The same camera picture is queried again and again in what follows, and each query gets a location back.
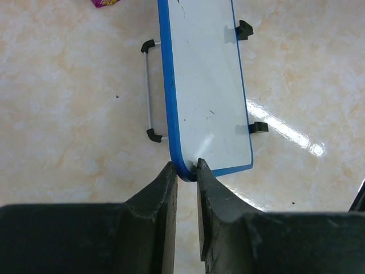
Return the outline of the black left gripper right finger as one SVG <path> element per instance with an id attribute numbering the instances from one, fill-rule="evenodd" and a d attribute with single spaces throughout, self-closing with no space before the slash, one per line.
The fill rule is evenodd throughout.
<path id="1" fill-rule="evenodd" d="M 363 273 L 364 212 L 263 212 L 196 169 L 206 273 Z"/>

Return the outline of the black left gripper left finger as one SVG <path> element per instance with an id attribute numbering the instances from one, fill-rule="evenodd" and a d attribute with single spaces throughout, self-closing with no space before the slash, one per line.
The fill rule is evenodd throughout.
<path id="1" fill-rule="evenodd" d="M 177 174 L 167 163 L 123 203 L 1 207 L 2 273 L 172 273 Z"/>

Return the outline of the blue framed whiteboard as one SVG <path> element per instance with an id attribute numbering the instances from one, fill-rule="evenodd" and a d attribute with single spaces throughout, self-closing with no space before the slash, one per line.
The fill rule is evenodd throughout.
<path id="1" fill-rule="evenodd" d="M 167 140 L 179 177 L 196 180 L 204 159 L 215 176 L 253 167 L 251 135 L 268 132 L 265 122 L 249 122 L 239 41 L 253 28 L 236 20 L 232 1 L 158 1 L 167 134 L 153 127 L 153 142 Z"/>

